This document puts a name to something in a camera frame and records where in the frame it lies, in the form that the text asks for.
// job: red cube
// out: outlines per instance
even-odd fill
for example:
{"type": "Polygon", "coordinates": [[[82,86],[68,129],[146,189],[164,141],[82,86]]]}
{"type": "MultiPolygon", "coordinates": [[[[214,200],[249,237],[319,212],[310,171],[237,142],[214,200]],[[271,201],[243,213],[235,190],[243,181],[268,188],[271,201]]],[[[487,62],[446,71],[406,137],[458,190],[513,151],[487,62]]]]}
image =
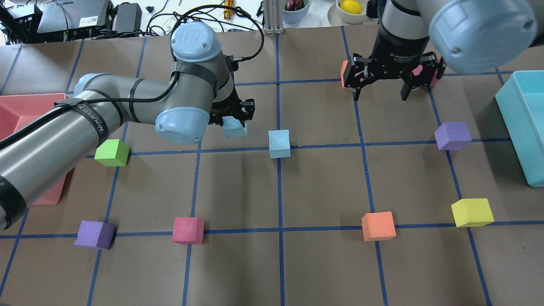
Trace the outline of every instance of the red cube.
{"type": "Polygon", "coordinates": [[[361,221],[365,241],[389,240],[397,236],[391,211],[370,212],[361,221]]]}

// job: yellow lemon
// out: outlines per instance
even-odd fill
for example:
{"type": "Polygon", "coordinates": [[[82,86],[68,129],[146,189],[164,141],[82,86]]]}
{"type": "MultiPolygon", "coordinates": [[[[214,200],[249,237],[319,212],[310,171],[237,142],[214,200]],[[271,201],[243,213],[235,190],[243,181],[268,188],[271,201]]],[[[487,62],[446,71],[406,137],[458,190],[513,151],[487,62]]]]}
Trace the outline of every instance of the yellow lemon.
{"type": "Polygon", "coordinates": [[[361,15],[363,14],[363,7],[359,2],[355,0],[344,0],[340,3],[340,8],[346,13],[361,15]]]}

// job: yellow cube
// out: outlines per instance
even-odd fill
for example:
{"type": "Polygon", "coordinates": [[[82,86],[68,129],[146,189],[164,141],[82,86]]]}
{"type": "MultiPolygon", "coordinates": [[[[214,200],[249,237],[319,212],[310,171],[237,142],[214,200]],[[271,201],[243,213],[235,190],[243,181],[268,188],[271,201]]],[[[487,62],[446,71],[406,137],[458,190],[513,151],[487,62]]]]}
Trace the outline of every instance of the yellow cube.
{"type": "Polygon", "coordinates": [[[452,204],[452,211],[458,228],[481,227],[495,222],[487,199],[461,199],[452,204]]]}

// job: grid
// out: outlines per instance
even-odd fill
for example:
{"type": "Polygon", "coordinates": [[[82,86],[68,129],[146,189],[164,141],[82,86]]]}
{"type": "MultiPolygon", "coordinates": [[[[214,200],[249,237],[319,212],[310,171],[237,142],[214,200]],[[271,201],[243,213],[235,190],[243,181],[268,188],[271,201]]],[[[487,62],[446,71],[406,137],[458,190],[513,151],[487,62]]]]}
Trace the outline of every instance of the grid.
{"type": "MultiPolygon", "coordinates": [[[[344,42],[344,48],[346,52],[346,57],[349,59],[350,51],[348,49],[348,41],[345,34],[344,27],[341,27],[342,30],[342,38],[344,42]]],[[[139,64],[138,64],[138,70],[136,73],[136,77],[140,74],[140,68],[143,61],[145,48],[146,48],[146,42],[147,38],[143,38],[143,47],[141,49],[140,58],[139,58],[139,64]]],[[[265,84],[274,84],[276,85],[276,118],[277,118],[277,129],[281,129],[281,118],[280,118],[280,85],[281,84],[289,84],[289,83],[319,83],[319,82],[338,82],[340,79],[336,78],[329,78],[329,79],[303,79],[303,80],[292,80],[292,81],[281,81],[280,80],[280,39],[279,36],[276,35],[275,37],[276,42],[276,81],[275,82],[252,82],[252,83],[238,83],[237,86],[252,86],[252,85],[265,85],[265,84]]],[[[75,64],[73,66],[73,69],[71,71],[70,80],[66,86],[65,92],[67,94],[73,94],[73,92],[69,91],[70,85],[73,81],[74,74],[76,72],[77,64],[79,61],[79,58],[81,56],[81,52],[83,50],[84,42],[82,41],[79,51],[76,57],[75,64]]],[[[2,89],[0,90],[0,94],[2,94],[5,90],[6,85],[8,84],[8,80],[13,72],[13,69],[15,67],[15,64],[19,58],[19,55],[21,53],[21,48],[19,48],[17,55],[15,56],[15,59],[13,61],[13,64],[11,65],[11,68],[8,72],[8,75],[6,77],[6,80],[2,86],[2,89]]],[[[499,69],[494,70],[494,72],[485,72],[481,75],[496,75],[498,79],[500,80],[501,84],[504,84],[502,75],[505,74],[511,74],[512,71],[500,71],[499,69]]],[[[461,74],[445,74],[445,77],[455,77],[455,76],[462,76],[461,74]]],[[[438,114],[438,110],[435,104],[435,100],[432,94],[432,89],[430,87],[427,87],[427,91],[431,100],[431,106],[434,111],[437,127],[441,125],[441,119],[438,114]]],[[[302,146],[291,146],[291,149],[293,150],[305,150],[305,149],[319,149],[319,148],[347,148],[347,147],[360,147],[361,148],[361,154],[362,154],[362,163],[364,168],[364,179],[366,180],[366,186],[367,186],[367,192],[368,192],[368,199],[370,204],[370,212],[374,212],[374,201],[373,201],[373,194],[372,194],[372,184],[370,181],[370,173],[368,170],[368,164],[367,164],[367,153],[366,148],[369,146],[388,146],[388,145],[418,145],[418,144],[436,144],[433,140],[423,140],[423,141],[401,141],[401,142],[365,142],[363,137],[363,130],[361,127],[361,119],[359,116],[358,111],[358,104],[357,102],[353,102],[354,109],[355,109],[355,116],[356,116],[356,122],[357,122],[357,130],[358,130],[358,136],[360,139],[359,143],[345,143],[345,144],[325,144],[325,145],[302,145],[302,146]]],[[[123,135],[122,140],[124,141],[127,135],[128,130],[128,123],[124,125],[123,128],[123,135]]],[[[473,142],[509,142],[510,139],[507,138],[492,138],[492,139],[474,139],[473,142]]],[[[200,169],[200,157],[201,154],[208,154],[208,153],[218,153],[218,152],[239,152],[239,151],[265,151],[268,150],[267,147],[254,147],[254,148],[235,148],[235,149],[202,149],[201,144],[199,144],[198,148],[196,150],[186,150],[186,151],[154,151],[154,152],[132,152],[131,156],[145,156],[145,155],[172,155],[172,154],[196,154],[196,168],[195,168],[195,174],[194,174],[194,185],[193,185],[193,198],[192,198],[192,205],[191,205],[191,216],[195,216],[195,209],[196,209],[196,198],[197,198],[197,189],[198,189],[198,178],[199,178],[199,169],[200,169]]],[[[446,152],[447,160],[449,163],[450,171],[452,174],[452,181],[455,185],[455,189],[458,195],[458,198],[462,198],[461,188],[459,186],[459,182],[456,176],[454,164],[452,161],[452,157],[449,151],[446,152]]],[[[108,200],[108,205],[106,209],[106,216],[104,218],[104,222],[108,222],[109,214],[111,211],[114,193],[115,193],[115,187],[118,180],[119,175],[119,167],[116,167],[114,177],[113,177],[113,183],[110,190],[110,196],[108,200]]],[[[280,288],[279,288],[279,294],[280,294],[280,301],[281,305],[285,305],[285,273],[284,273],[284,258],[283,258],[283,233],[284,232],[294,232],[294,231],[342,231],[342,230],[361,230],[360,225],[353,225],[353,226],[328,226],[328,227],[284,227],[283,226],[283,207],[282,207],[282,172],[281,172],[281,160],[277,160],[277,195],[278,195],[278,203],[277,203],[277,209],[278,209],[278,224],[279,226],[277,228],[242,228],[242,229],[228,229],[228,230],[206,230],[206,235],[223,235],[223,234],[239,234],[239,233],[250,233],[250,232],[277,232],[279,233],[279,270],[280,270],[280,288]]],[[[17,251],[17,246],[20,241],[20,239],[33,239],[33,238],[74,238],[77,237],[76,233],[73,234],[26,234],[23,235],[23,228],[26,223],[26,219],[28,217],[28,211],[23,216],[22,222],[20,225],[20,228],[17,232],[17,235],[0,235],[0,239],[14,239],[15,243],[11,252],[11,256],[8,262],[8,265],[6,267],[5,273],[3,275],[2,283],[0,285],[0,295],[2,294],[2,291],[4,289],[5,283],[8,279],[11,263],[13,261],[13,258],[17,251]]],[[[492,224],[489,224],[488,226],[501,226],[501,225],[535,225],[535,224],[544,224],[544,220],[529,220],[529,221],[500,221],[500,222],[494,222],[492,224]]],[[[454,223],[435,223],[435,224],[396,224],[395,228],[397,229],[417,229],[417,228],[448,228],[448,227],[455,227],[454,223]]],[[[169,236],[171,235],[171,231],[152,231],[152,232],[118,232],[116,233],[116,237],[129,237],[129,236],[169,236]]],[[[485,300],[487,305],[492,304],[492,299],[489,295],[489,292],[487,290],[486,282],[485,282],[485,276],[481,269],[481,264],[478,257],[478,250],[477,245],[474,242],[474,237],[472,235],[472,231],[470,228],[467,228],[467,237],[469,239],[470,245],[472,247],[473,257],[474,261],[478,270],[478,275],[480,278],[481,286],[483,288],[483,292],[485,295],[485,300]]],[[[191,245],[188,245],[187,247],[187,260],[186,260],[186,267],[185,267],[185,279],[183,284],[183,293],[182,293],[182,305],[187,304],[187,294],[188,294],[188,286],[190,285],[190,279],[189,279],[189,271],[190,271],[190,262],[191,262],[191,245]]],[[[388,305],[388,299],[387,299],[387,290],[386,290],[386,282],[384,277],[384,267],[381,259],[381,251],[380,251],[380,242],[375,242],[375,252],[376,252],[376,261],[377,261],[377,269],[379,272],[380,277],[380,285],[381,285],[381,291],[382,291],[382,299],[383,304],[388,305]]],[[[94,266],[94,272],[92,275],[91,285],[89,288],[89,295],[88,295],[88,301],[87,305],[91,305],[92,303],[92,297],[94,293],[94,286],[96,282],[96,277],[98,274],[98,268],[100,266],[100,259],[101,259],[101,250],[97,251],[96,254],[96,261],[94,266]]]]}

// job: light blue cube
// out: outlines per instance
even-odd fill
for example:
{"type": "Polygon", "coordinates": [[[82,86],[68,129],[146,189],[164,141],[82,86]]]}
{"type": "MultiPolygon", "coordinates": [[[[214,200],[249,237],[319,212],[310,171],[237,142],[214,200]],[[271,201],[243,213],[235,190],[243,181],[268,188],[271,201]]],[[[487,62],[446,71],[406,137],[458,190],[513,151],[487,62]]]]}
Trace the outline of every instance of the light blue cube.
{"type": "Polygon", "coordinates": [[[289,130],[268,131],[270,158],[291,157],[289,130]]]}
{"type": "Polygon", "coordinates": [[[226,138],[244,137],[248,135],[248,123],[242,126],[240,120],[233,116],[223,117],[223,126],[221,127],[226,138]]]}

